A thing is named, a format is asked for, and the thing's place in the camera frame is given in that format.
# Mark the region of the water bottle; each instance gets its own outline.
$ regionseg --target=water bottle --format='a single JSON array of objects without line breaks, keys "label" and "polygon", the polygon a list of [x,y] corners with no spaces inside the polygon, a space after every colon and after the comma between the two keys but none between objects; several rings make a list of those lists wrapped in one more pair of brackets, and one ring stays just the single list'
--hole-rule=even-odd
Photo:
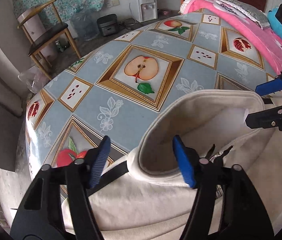
[{"label": "water bottle", "polygon": [[94,18],[93,12],[89,9],[81,10],[77,7],[70,22],[77,32],[78,37],[84,41],[92,40],[99,34],[97,20]]}]

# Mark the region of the chair leg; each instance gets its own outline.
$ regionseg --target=chair leg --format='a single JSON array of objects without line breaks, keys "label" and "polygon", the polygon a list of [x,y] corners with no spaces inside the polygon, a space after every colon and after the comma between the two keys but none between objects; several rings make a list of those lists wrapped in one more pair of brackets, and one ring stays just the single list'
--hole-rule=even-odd
[{"label": "chair leg", "polygon": [[51,63],[42,55],[41,52],[38,52],[39,56],[45,61],[45,63],[47,64],[47,66],[52,67]]},{"label": "chair leg", "polygon": [[38,68],[43,72],[43,74],[45,74],[46,77],[49,78],[49,80],[51,80],[52,79],[51,76],[48,74],[45,68],[41,65],[39,60],[37,60],[37,58],[34,55],[30,55],[30,57],[33,60],[33,62],[38,66]]},{"label": "chair leg", "polygon": [[72,48],[74,49],[74,51],[76,52],[76,54],[78,55],[79,58],[81,58],[80,52],[77,48],[77,45],[75,44],[75,41],[73,40],[70,31],[68,30],[68,28],[65,29],[65,35],[67,36]]}]

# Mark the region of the black strap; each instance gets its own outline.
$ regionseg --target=black strap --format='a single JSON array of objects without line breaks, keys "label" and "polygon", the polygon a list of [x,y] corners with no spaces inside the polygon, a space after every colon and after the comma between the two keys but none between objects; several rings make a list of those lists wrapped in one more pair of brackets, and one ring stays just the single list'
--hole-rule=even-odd
[{"label": "black strap", "polygon": [[271,98],[262,98],[265,105],[273,104]]},{"label": "black strap", "polygon": [[107,171],[100,177],[100,182],[98,185],[87,190],[87,196],[91,196],[92,194],[96,193],[98,190],[102,189],[103,187],[115,181],[116,179],[120,178],[123,174],[126,174],[127,172],[129,172],[127,167],[127,161],[118,164],[117,166]]}]

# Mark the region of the pink blanket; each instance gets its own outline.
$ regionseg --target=pink blanket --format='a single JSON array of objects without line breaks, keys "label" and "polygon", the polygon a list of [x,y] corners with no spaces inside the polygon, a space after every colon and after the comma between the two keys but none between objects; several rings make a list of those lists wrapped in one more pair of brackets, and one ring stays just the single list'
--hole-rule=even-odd
[{"label": "pink blanket", "polygon": [[240,11],[221,0],[191,0],[183,13],[194,12],[201,8],[207,8],[236,28],[261,52],[276,74],[281,73],[282,40],[271,28],[262,30]]}]

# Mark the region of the chair backrest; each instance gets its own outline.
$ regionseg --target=chair backrest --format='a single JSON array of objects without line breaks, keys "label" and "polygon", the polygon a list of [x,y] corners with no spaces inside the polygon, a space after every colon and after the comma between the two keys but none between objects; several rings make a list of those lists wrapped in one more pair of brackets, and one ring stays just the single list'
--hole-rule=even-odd
[{"label": "chair backrest", "polygon": [[28,20],[30,20],[33,16],[35,16],[35,15],[37,15],[38,13],[40,13],[44,8],[46,8],[48,5],[52,5],[52,10],[54,11],[54,14],[56,15],[56,17],[57,17],[57,20],[58,20],[58,22],[62,22],[61,21],[61,18],[60,18],[60,15],[58,14],[58,11],[57,11],[57,9],[56,9],[56,7],[54,6],[54,2],[55,2],[56,0],[50,0],[50,1],[48,1],[48,2],[46,2],[46,3],[44,3],[44,4],[42,4],[42,5],[39,5],[39,6],[37,6],[36,8],[34,8],[29,14],[28,14],[28,16],[26,17],[26,18],[24,18],[24,20],[17,26],[17,29],[19,29],[20,27],[22,27],[23,28],[23,30],[24,30],[24,24],[25,24],[25,22],[26,21],[28,21]]}]

